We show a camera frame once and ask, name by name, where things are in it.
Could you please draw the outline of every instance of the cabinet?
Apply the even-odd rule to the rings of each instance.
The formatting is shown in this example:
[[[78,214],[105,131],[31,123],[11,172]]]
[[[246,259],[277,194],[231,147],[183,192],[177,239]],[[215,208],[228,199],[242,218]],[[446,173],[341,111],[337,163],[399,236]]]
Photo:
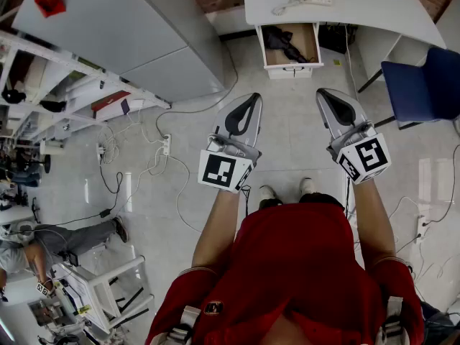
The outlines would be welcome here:
[[[34,0],[24,0],[13,27],[119,74],[166,101],[224,89],[219,39],[194,0],[64,2],[64,13],[44,18]],[[190,73],[194,80],[164,80],[163,71],[171,73],[181,55],[186,55],[181,75]]]

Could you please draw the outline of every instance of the open drawer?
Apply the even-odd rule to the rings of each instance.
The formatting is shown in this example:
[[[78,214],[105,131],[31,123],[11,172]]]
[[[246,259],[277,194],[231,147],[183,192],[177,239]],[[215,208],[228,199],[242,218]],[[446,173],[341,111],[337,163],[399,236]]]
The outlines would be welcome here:
[[[288,59],[282,50],[270,50],[264,45],[262,28],[256,26],[257,36],[259,37],[262,54],[264,56],[264,68],[268,71],[270,79],[278,78],[309,78],[313,68],[323,66],[318,44],[318,25],[319,23],[285,23],[268,24],[275,25],[283,32],[292,32],[293,36],[290,43],[296,47],[302,56],[309,63],[297,63]]]

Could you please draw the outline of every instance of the white floor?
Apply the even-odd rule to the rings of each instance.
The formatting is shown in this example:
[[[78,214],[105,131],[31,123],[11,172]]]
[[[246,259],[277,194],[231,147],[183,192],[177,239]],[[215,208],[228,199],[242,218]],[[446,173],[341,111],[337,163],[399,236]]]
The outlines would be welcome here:
[[[325,65],[314,70],[311,79],[270,80],[262,67],[262,53],[256,37],[233,40],[228,44],[239,82],[224,103],[250,92],[259,92],[263,98],[262,131],[257,143],[263,156],[248,179],[248,184],[252,186],[249,211],[256,209],[257,189],[264,184],[271,185],[285,202],[295,202],[298,182],[306,175],[315,180],[320,191],[344,201],[344,174],[325,151],[329,135],[316,107],[315,94],[320,87],[353,93],[345,57],[324,50]],[[364,82],[364,74],[359,56],[354,58],[354,77],[360,86]],[[341,66],[334,65],[333,59],[339,59]],[[231,69],[227,72],[231,82]],[[178,110],[202,109],[217,98],[219,96],[186,101],[174,107]],[[359,100],[373,121],[392,114],[383,82],[374,83],[359,96]],[[217,193],[216,189],[197,184],[199,152],[206,147],[206,136],[211,132],[213,118],[219,108],[217,106],[199,114],[170,114],[160,120],[162,131],[172,134],[171,155],[190,169],[190,181],[180,196],[179,207],[183,218],[199,230],[206,222]],[[146,109],[142,112],[142,121],[150,139],[159,138],[155,119],[161,111]],[[111,121],[110,127],[117,132],[129,124],[128,118],[121,117]],[[438,122],[399,131],[392,123],[380,128],[380,131],[385,135],[392,158],[390,169],[376,179],[387,212],[394,211],[401,197],[409,196],[420,204],[428,219],[440,218],[451,200],[452,152],[460,143],[452,125]],[[44,175],[39,188],[29,192],[31,196],[37,196],[44,223],[57,224],[112,207],[114,195],[105,189],[96,160],[98,132],[99,128],[92,126],[71,137],[65,146],[65,155],[52,158],[51,173]],[[112,189],[116,187],[116,172],[124,174],[114,211],[118,211],[126,203],[127,196],[135,191],[139,174],[158,148],[158,143],[147,144],[140,126],[133,126],[116,138],[119,156],[111,164],[103,166],[104,176]],[[124,325],[132,344],[143,343],[155,310],[161,305],[170,283],[181,270],[190,266],[198,233],[179,219],[175,207],[176,196],[186,178],[184,167],[172,159],[168,160],[161,175],[152,177],[145,172],[131,203],[120,212],[130,233],[129,244],[123,246],[118,238],[114,238],[108,250],[89,257],[92,262],[88,264],[99,271],[131,259],[133,252],[146,258],[144,273],[147,286],[155,295],[155,304],[150,312]],[[456,191],[454,201],[459,193]],[[244,198],[241,197],[240,201],[241,220],[244,217]],[[398,256],[412,262],[421,295],[443,310],[460,291],[459,212],[460,207],[453,203],[441,223],[431,224],[423,244],[410,244],[398,253]],[[417,215],[417,208],[404,200],[392,217],[398,249],[414,238]],[[99,218],[93,218],[69,224],[68,227],[77,229],[99,221]],[[424,261],[420,258],[419,249]],[[139,285],[133,285],[132,290],[135,291]]]

